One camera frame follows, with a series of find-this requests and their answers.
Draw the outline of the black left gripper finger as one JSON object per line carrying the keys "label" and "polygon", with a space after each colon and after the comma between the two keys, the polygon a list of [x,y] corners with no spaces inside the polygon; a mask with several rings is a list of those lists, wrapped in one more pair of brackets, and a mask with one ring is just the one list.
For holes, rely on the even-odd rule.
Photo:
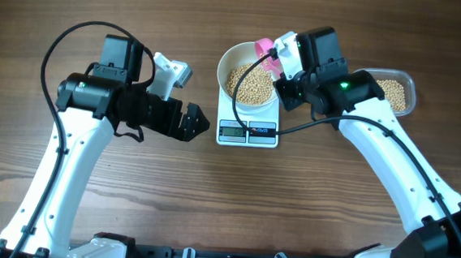
{"label": "black left gripper finger", "polygon": [[183,121],[190,123],[200,123],[205,120],[204,113],[202,109],[196,105],[189,102],[187,104],[186,112],[183,114]]}
{"label": "black left gripper finger", "polygon": [[176,133],[179,141],[191,141],[200,133],[209,129],[209,120],[203,118],[184,117]]}

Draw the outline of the pink plastic scoop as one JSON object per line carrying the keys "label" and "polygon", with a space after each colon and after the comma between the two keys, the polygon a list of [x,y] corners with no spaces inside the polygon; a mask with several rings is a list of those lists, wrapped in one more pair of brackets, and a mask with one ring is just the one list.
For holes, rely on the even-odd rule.
{"label": "pink plastic scoop", "polygon": [[[258,59],[263,58],[266,54],[269,54],[269,51],[273,47],[274,42],[269,38],[261,38],[255,41],[254,49],[256,51],[256,57]],[[282,64],[278,58],[274,59],[273,56],[269,56],[266,60],[261,62],[261,67],[264,71],[269,72],[274,80],[279,79],[282,74]]]}

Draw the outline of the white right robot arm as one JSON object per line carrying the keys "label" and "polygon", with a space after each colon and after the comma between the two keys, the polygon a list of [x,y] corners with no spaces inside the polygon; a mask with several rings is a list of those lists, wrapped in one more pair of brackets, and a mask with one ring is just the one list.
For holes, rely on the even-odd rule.
{"label": "white right robot arm", "polygon": [[409,139],[373,76],[349,72],[333,28],[235,45],[222,55],[218,83],[225,85],[240,65],[272,72],[268,107],[293,110],[307,104],[313,125],[328,123],[340,131],[394,202],[406,238],[397,247],[375,244],[343,258],[461,258],[461,195]]}

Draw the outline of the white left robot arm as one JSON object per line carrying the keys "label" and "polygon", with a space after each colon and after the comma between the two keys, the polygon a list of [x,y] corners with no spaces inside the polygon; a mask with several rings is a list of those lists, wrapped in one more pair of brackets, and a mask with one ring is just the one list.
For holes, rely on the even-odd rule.
{"label": "white left robot arm", "polygon": [[109,35],[100,60],[59,85],[51,140],[27,195],[0,234],[0,258],[144,258],[128,236],[101,232],[76,248],[70,241],[88,179],[120,123],[137,141],[147,128],[179,141],[209,128],[198,105],[170,95],[185,86],[192,69],[156,52],[150,55],[153,77],[141,83],[148,54],[134,39]]}

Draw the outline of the white digital kitchen scale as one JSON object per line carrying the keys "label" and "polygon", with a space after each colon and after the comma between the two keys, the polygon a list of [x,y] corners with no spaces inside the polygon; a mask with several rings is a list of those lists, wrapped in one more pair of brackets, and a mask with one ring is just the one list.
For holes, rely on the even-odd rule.
{"label": "white digital kitchen scale", "polygon": [[239,119],[251,129],[243,128],[233,114],[231,97],[221,90],[218,99],[216,141],[220,145],[253,148],[276,148],[279,131],[279,103],[273,92],[263,105],[236,103]]}

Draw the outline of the cream white bowl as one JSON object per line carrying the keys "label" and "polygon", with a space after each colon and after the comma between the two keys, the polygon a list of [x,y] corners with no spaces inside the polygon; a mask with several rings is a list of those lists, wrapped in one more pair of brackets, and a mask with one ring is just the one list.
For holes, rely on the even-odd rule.
{"label": "cream white bowl", "polygon": [[[231,102],[234,90],[240,78],[258,57],[253,42],[244,42],[233,46],[221,57],[217,68],[220,90],[226,100]],[[274,79],[271,71],[265,71],[264,62],[255,66],[237,90],[235,104],[239,112],[256,113],[277,100]]]}

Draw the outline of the clear plastic bean container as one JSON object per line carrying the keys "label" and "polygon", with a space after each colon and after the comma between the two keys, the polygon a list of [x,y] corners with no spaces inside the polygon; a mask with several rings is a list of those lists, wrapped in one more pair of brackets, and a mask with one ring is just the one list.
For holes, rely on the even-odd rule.
{"label": "clear plastic bean container", "polygon": [[396,116],[410,114],[416,106],[416,88],[412,77],[400,70],[363,68],[383,88]]}

